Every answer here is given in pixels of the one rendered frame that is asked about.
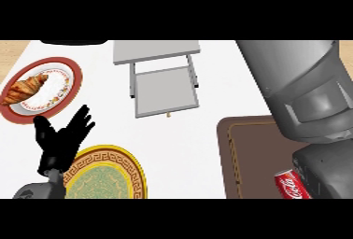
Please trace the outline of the black rounded object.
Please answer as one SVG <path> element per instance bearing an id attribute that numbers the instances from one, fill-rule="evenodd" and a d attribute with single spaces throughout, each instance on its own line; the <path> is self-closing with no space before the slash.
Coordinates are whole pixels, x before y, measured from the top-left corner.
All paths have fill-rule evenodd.
<path id="1" fill-rule="evenodd" d="M 39 40 L 44 44 L 60 46 L 90 46 L 100 45 L 107 40 Z"/>

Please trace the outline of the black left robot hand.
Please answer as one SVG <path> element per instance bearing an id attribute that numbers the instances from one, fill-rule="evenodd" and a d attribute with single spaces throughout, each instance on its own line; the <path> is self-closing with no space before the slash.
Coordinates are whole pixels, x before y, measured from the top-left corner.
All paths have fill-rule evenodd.
<path id="1" fill-rule="evenodd" d="M 69 124 L 58 131 L 54 130 L 44 116 L 32 118 L 35 142 L 42 149 L 36 173 L 47 176 L 51 169 L 64 173 L 72 165 L 79 145 L 94 126 L 91 115 L 84 105 L 76 110 Z"/>

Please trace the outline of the grey tiered shelf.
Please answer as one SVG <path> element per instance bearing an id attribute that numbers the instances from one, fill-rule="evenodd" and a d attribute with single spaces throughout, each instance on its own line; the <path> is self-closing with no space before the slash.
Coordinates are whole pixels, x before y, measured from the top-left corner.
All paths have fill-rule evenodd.
<path id="1" fill-rule="evenodd" d="M 196 40 L 116 40 L 113 64 L 129 66 L 129 97 L 134 117 L 143 118 L 197 108 L 197 76 L 191 55 L 200 52 Z M 135 64 L 152 60 L 184 57 L 187 64 L 143 73 Z"/>

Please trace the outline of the brown croissant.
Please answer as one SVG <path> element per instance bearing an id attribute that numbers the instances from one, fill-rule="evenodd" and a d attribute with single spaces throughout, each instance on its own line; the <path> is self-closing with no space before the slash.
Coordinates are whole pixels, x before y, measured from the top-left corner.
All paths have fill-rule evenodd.
<path id="1" fill-rule="evenodd" d="M 16 81 L 10 86 L 1 105 L 13 105 L 29 99 L 38 93 L 47 79 L 48 76 L 39 74 L 27 77 L 26 80 Z"/>

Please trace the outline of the red soda can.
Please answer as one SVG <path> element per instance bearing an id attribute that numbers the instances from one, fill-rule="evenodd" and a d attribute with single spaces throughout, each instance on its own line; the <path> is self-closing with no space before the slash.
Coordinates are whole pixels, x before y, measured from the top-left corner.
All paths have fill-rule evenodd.
<path id="1" fill-rule="evenodd" d="M 283 199 L 310 199 L 310 194 L 293 170 L 276 173 L 274 182 Z"/>

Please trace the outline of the brown tray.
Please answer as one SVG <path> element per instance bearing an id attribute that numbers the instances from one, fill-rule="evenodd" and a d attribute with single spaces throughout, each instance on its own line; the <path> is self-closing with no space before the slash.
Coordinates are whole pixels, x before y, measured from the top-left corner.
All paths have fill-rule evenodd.
<path id="1" fill-rule="evenodd" d="M 227 199 L 279 199 L 274 174 L 293 168 L 292 153 L 307 146 L 286 139 L 270 116 L 218 121 L 218 156 Z"/>

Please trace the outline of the yellow patterned green plate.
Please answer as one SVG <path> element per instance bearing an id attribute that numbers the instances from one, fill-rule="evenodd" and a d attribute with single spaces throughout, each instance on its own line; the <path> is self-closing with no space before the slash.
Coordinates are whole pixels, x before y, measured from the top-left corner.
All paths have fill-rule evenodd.
<path id="1" fill-rule="evenodd" d="M 146 199 L 146 177 L 134 155 L 113 145 L 82 149 L 63 174 L 67 199 Z"/>

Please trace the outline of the red rimmed white plate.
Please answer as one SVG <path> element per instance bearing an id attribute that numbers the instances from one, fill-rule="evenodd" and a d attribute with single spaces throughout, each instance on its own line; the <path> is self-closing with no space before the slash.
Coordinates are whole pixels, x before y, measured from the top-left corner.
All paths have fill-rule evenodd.
<path id="1" fill-rule="evenodd" d="M 10 95 L 10 87 L 30 77 L 45 76 L 36 93 L 16 104 L 1 105 Z M 72 102 L 79 91 L 82 72 L 76 62 L 64 57 L 44 58 L 25 66 L 11 76 L 0 93 L 0 121 L 32 124 L 36 115 L 50 118 Z"/>

